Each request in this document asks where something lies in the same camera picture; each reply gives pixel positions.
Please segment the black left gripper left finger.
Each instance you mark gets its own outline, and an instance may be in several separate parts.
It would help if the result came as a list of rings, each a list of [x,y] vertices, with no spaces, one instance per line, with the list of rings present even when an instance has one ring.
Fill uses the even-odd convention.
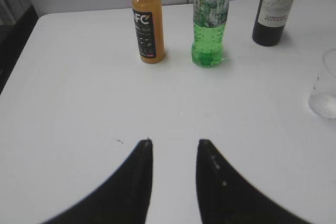
[[[145,223],[152,183],[153,144],[148,138],[95,191],[46,223]]]

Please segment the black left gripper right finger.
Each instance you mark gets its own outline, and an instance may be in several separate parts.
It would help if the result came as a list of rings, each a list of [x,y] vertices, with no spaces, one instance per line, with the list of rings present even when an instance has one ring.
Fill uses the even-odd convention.
[[[196,193],[202,223],[306,223],[258,191],[206,139],[197,148]]]

